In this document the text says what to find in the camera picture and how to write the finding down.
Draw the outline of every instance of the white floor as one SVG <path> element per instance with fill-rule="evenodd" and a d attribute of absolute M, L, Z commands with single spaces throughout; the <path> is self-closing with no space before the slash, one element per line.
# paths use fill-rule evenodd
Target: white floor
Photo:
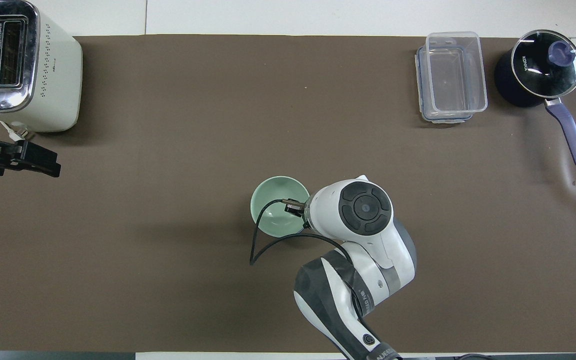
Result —
<path fill-rule="evenodd" d="M 425 36 L 517 38 L 550 29 L 576 44 L 576 0 L 34 0 L 71 35 Z M 335 359 L 341 354 L 140 353 L 139 360 Z"/>

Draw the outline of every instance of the mint green bowl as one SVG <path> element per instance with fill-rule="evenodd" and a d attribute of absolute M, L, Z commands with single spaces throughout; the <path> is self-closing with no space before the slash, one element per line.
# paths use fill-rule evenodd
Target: mint green bowl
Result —
<path fill-rule="evenodd" d="M 250 216 L 256 222 L 261 209 L 275 199 L 293 199 L 305 203 L 309 198 L 308 190 L 301 182 L 288 176 L 266 178 L 259 184 L 250 198 Z M 284 211 L 285 204 L 273 203 L 264 212 L 259 229 L 271 237 L 299 233 L 304 228 L 304 220 Z"/>

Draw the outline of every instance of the pot lid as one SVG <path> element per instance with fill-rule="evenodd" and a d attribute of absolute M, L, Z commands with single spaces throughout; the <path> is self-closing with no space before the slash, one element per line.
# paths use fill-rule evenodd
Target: pot lid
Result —
<path fill-rule="evenodd" d="M 512 50 L 512 72 L 521 86 L 542 98 L 558 98 L 576 87 L 576 46 L 551 30 L 533 30 Z"/>

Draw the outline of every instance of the toaster slot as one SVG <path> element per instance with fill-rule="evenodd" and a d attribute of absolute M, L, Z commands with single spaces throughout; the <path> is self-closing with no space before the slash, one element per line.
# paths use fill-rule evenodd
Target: toaster slot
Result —
<path fill-rule="evenodd" d="M 1 46 L 0 84 L 17 85 L 23 59 L 23 23 L 6 21 Z"/>

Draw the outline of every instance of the clear plastic container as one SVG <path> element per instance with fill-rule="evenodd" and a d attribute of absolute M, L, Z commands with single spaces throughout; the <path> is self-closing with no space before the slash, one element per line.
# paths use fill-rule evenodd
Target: clear plastic container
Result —
<path fill-rule="evenodd" d="M 433 32 L 414 62 L 425 120 L 462 123 L 488 107 L 482 45 L 475 32 Z"/>

